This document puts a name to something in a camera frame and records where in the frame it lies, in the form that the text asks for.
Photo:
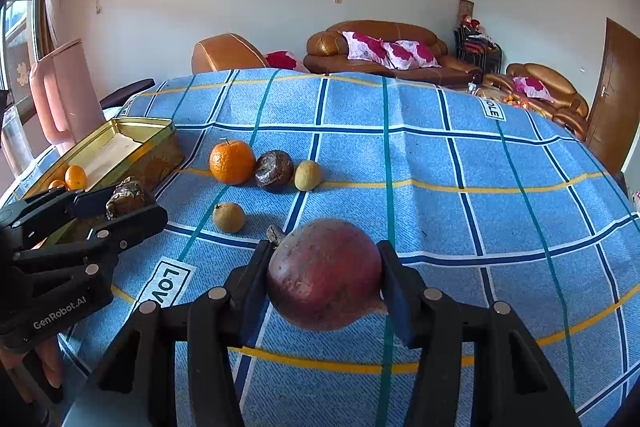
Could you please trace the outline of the left hand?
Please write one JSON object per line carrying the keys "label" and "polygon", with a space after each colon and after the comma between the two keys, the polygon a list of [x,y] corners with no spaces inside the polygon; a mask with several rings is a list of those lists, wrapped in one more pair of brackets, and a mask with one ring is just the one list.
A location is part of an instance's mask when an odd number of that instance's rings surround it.
{"label": "left hand", "polygon": [[41,341],[35,348],[24,353],[12,352],[2,346],[1,364],[5,369],[15,369],[19,365],[24,365],[30,371],[35,369],[55,389],[63,384],[63,363],[57,335]]}

